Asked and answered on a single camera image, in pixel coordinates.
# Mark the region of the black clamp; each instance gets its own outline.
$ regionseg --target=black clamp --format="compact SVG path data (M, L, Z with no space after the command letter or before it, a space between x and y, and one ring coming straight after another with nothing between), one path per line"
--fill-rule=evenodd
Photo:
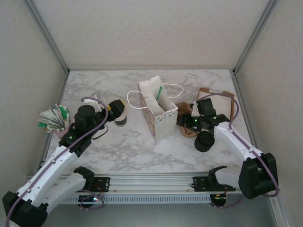
M195 192L234 192L236 189L228 186L219 184L216 177L215 172L219 169L226 168L227 166L220 166L209 171L208 176L195 176L193 177L193 184L191 187L195 190Z
M94 183L94 176L95 176L94 172L92 172L91 170L89 170L83 166L80 166L74 170L74 173L78 173L78 174L82 175L83 178L86 180L83 189L90 190L92 188L93 183Z

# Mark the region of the bundle of straws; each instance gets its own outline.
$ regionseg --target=bundle of straws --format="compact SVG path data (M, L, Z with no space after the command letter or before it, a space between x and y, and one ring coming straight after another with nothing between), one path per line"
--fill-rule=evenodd
M56 108L49 108L40 113L44 118L39 119L39 127L47 132L59 132L69 127L71 123L70 111L66 106L55 104Z

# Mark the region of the metal frame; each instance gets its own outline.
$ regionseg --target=metal frame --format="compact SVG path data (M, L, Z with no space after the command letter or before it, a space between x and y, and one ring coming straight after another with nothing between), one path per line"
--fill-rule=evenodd
M294 223L286 209L282 196L278 195L277 197L269 198L269 201L278 227L293 227Z
M250 136L251 144L254 147L257 147L256 138L255 138L255 135L254 135L254 133L252 131L252 126L251 126L250 120L248 118L247 109L246 109L246 106L245 106L244 101L243 101L243 96L242 96L242 93L241 93L241 90L240 90L240 86L239 86L238 80L237 80L236 76L234 75L233 70L229 70L229 72L230 72L230 75L231 75L231 78L232 78L233 86L234 86L235 91L236 91L236 95L238 97L240 108L242 110L244 122L246 124L246 128L247 128L248 134Z
M246 61L248 55L250 54L254 44L256 43L258 37L260 36L265 24L267 23L271 13L273 12L275 6L279 0L269 0L265 10L262 13L261 18L259 19L257 26L255 27L254 31L252 32L250 39L248 40L244 50L242 51L242 54L236 63L235 69L234 69L234 75L237 76L239 71L241 70L244 62Z
M67 68L66 63L65 63L62 55L60 54L56 43L53 41L51 34L49 33L47 27L45 26L35 4L33 3L32 0L22 0L22 1L25 4L25 6L27 7L30 15L34 19L35 23L37 24L45 41L47 42L47 44L50 47L51 51L53 52L55 58L57 59L57 61L59 62L60 66L65 71L66 76L67 76L69 73L69 69Z
M64 81L64 84L63 84L63 88L62 88L62 91L61 91L61 94L60 94L60 97L59 97L59 100L58 100L58 104L60 104L63 100L63 95L64 95L64 92L65 92L65 89L66 89L68 78L69 78L69 72L66 75L66 78L65 78L65 81ZM48 133L47 136L46 136L44 148L43 148L42 155L41 155L41 158L40 158L39 163L38 163L39 165L36 168L36 172L39 171L39 169L42 166L42 163L45 162L45 160L46 160L46 156L47 156L47 153L48 153L48 150L49 150L49 146L51 145L52 137L53 137L52 132Z
M79 194L73 194L65 198L61 204L79 204L81 201ZM101 204L102 202L83 202L83 204ZM210 194L134 194L134 195L111 195L106 194L104 197L104 204L200 204L211 203Z
M206 172L170 174L98 174L95 177L110 177L106 195L173 195L173 194L219 194L222 192L195 192L191 187L193 177L208 176ZM61 175L55 185L64 182L69 175ZM241 194L240 190L228 192Z

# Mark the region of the white wall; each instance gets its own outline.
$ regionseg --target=white wall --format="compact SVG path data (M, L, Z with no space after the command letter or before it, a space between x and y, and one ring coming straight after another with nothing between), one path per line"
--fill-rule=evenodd
M65 80L21 0L0 0L0 198L34 173L46 133L41 111L59 100ZM0 225L4 218L0 205Z
M281 193L303 226L302 0L280 0L238 80L257 144L276 157Z
M268 0L34 0L77 69L231 69Z

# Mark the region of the cable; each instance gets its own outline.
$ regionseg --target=cable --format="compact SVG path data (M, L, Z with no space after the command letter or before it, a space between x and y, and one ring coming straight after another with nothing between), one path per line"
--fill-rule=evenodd
M103 193L103 191L102 191L102 189L101 189L100 185L99 185L99 184L95 184L94 186L100 189L100 193L99 193L99 195L98 195L98 196L100 196L100 195L101 195L101 193L102 193L102 198L104 198L104 193Z
M92 140L99 139L101 136L104 136L108 132L108 126L107 125L104 125L104 126L107 127L107 130L103 134L101 134L101 135L99 135L99 136L97 136L95 138L91 138Z
M108 109L106 107L106 105L104 105L104 103L96 98L92 98L92 97L84 97L81 99L82 102L84 102L84 99L91 99L94 100L96 102L98 102L99 104L101 104L104 109L105 109L105 118L104 120L95 128L93 128L92 130L90 130L89 132L85 133L83 136L81 136L79 139L77 139L75 142L73 142L69 147L67 147L64 151L62 151L59 155L57 155L53 160L54 162L50 162L45 169L43 169L41 171L41 173L38 175L38 177L31 183L31 185L28 187L28 189L14 202L14 204L12 205L12 207L9 210L9 213L7 215L6 221L5 221L5 226L9 227L9 220L11 218L11 215L15 209L15 207L17 206L17 204L23 199L23 197L29 193L31 191L31 189L34 187L34 185L38 182L38 180L44 175L44 173L52 166L52 164L54 164L56 162L57 159L59 159L65 152L67 152L68 150L70 150L73 146L75 146L81 139L83 139L84 137L86 137L87 135L91 134L92 132L98 130L107 120L108 117Z
M228 188L226 187L225 188L225 192L224 192L224 195L226 196L226 198L227 198L227 194L226 194L227 192L228 192ZM214 208L219 207L220 209L226 209L226 208L231 208L231 207L234 207L234 206L240 204L241 202L243 202L243 200L244 200L244 196L242 195L241 199L239 201L237 201L237 202L235 202L235 203L233 203L231 205L224 206L224 207L219 207L219 206L216 206L214 203L212 203L211 206L214 207Z
M93 193L93 192L91 192L91 191L89 191L89 190L85 190L85 189L79 190L79 191L77 191L77 192L87 192L87 193L93 195L94 197L98 197L98 198L101 200L101 202L102 202L102 206L96 207L96 208L86 208L86 211L88 211L88 210L98 210L98 209L101 209L102 207L104 207L104 199L103 199L103 197L100 197L99 195L97 195L97 194L95 194L95 193ZM80 208L81 208L81 210L83 209L83 206L82 206L82 205L83 205L83 202L84 202L86 199L88 199L88 198L91 198L91 197L90 197L90 196L85 197L85 198L81 201L81 203L80 203Z
M232 129L232 122L236 119L236 117L237 117L238 114L239 114L239 110L240 110L238 102L236 101L236 99L235 99L234 97L232 97L232 96L230 96L230 95L228 95L228 94L223 94L223 93L213 93L213 94L210 94L210 95L206 95L206 96L200 98L200 100L205 99L205 98L208 98L208 97L211 97L211 96L224 96L224 97L230 98L232 101L235 102L235 104L236 104L236 106L237 106L237 111L236 111L236 114L235 114L234 118L231 119L231 121L229 122L229 128ZM250 149L250 146L249 146L246 142L244 142L244 141L240 138L240 136L238 136L234 131L232 131L232 134L233 134L233 135L234 135L234 136L235 136L235 137L236 137L236 138L237 138L237 139L238 139L238 140L239 140L247 149ZM267 196L267 197L276 197L276 196L279 194L279 186L278 186L278 184L277 184L277 182L276 182L274 176L273 176L272 173L270 172L270 170L269 170L269 168L267 167L267 165L265 164L265 162L257 155L257 153L256 153L254 150L252 150L251 152L252 152L252 154L253 154L254 156L256 156L256 158L260 161L260 163L262 164L262 166L265 168L266 172L268 173L270 179L272 180L272 182L274 183L275 188L276 188L276 192L275 192L274 194L272 194L272 195L264 194L264 196Z

